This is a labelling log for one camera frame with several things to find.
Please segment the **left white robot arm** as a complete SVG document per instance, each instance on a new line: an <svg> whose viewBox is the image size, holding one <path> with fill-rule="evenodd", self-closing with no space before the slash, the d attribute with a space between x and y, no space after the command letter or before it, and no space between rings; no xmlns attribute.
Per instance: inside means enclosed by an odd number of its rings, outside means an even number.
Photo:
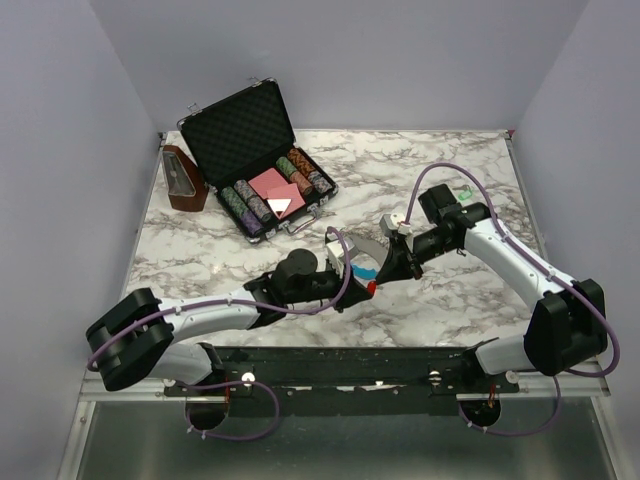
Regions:
<svg viewBox="0 0 640 480"><path fill-rule="evenodd" d="M222 380L212 352L187 340L227 331L271 325L287 315L342 311L375 292L375 270L345 265L331 256L323 270L309 250L296 249L271 272L226 295L189 300L159 299L140 288L119 301L86 331L91 370L109 392L145 378L189 384L201 395L214 393Z"/></svg>

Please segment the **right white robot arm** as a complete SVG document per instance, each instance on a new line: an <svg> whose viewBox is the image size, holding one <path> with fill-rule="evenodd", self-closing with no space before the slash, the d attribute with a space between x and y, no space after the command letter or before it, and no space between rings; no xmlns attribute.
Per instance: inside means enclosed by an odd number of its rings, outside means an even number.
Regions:
<svg viewBox="0 0 640 480"><path fill-rule="evenodd" d="M402 214L381 218L389 247L377 284L419 279L423 264L460 251L485 263L531 312L524 334L482 342L464 352L459 371L467 389L483 391L508 371L554 376L607 349L601 322L604 292L595 281L576 281L553 269L494 220L487 205L464 206L444 184L421 194L419 203L433 225L425 233L414 234Z"/></svg>

